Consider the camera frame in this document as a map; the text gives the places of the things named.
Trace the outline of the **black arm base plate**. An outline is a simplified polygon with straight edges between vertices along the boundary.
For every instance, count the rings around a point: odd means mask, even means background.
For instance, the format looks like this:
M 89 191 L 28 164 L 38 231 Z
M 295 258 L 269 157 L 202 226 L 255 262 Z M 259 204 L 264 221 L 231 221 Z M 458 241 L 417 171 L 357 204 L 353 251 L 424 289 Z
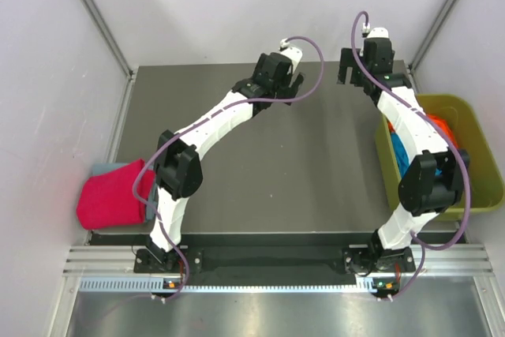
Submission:
M 412 250 L 373 254 L 367 247 L 338 245 L 190 245 L 182 246 L 192 275 L 216 272 L 219 269 L 244 269 L 247 274 L 254 269 L 285 268 L 312 269 L 345 274 L 370 274 L 372 272 L 410 273 L 415 271 Z

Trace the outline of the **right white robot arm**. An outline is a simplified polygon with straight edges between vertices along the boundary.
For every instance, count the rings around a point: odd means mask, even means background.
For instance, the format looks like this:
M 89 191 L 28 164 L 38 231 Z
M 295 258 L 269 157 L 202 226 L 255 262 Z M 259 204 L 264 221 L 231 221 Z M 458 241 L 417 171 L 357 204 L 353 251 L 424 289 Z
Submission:
M 411 235 L 457 204 L 463 195 L 463 176 L 456 158 L 426 114 L 416 114 L 421 107 L 408 77 L 393 72 L 394 56 L 384 28 L 366 32 L 361 49 L 341 51 L 338 82 L 361 87 L 371 98 L 403 143 L 409 164 L 398 184 L 398 207 L 374 231 L 366 252 L 348 258 L 349 270 L 404 268 Z

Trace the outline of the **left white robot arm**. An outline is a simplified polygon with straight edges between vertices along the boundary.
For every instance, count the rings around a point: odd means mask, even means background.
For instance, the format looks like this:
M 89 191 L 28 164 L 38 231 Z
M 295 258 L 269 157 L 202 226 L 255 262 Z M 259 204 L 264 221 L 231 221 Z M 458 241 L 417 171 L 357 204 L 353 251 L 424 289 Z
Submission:
M 239 80 L 206 114 L 177 132 L 160 135 L 156 152 L 132 187 L 134 198 L 154 215 L 143 251 L 160 270 L 170 271 L 178 261 L 189 266 L 179 248 L 181 224 L 189 198 L 203 182 L 203 158 L 228 133 L 271 105 L 298 100 L 305 77 L 295 70 L 302 56 L 298 47 L 262 54 L 252 75 Z

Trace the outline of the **orange t shirt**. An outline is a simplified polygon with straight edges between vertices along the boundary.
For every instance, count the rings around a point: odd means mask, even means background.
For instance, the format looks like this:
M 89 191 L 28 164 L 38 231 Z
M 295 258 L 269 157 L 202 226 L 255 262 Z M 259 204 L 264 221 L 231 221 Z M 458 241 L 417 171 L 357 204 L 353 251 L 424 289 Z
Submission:
M 447 124 L 447 122 L 444 119 L 442 119 L 442 118 L 440 118 L 440 117 L 438 117 L 438 116 L 436 116 L 434 114 L 428 114 L 428 117 L 432 121 L 434 121 L 437 124 L 437 126 L 439 128 L 441 128 L 445 132 L 445 134 L 451 139 L 451 142 L 457 148 L 458 147 L 458 142 L 457 142 L 457 140 L 455 138 L 455 135 L 453 134 L 451 128 Z

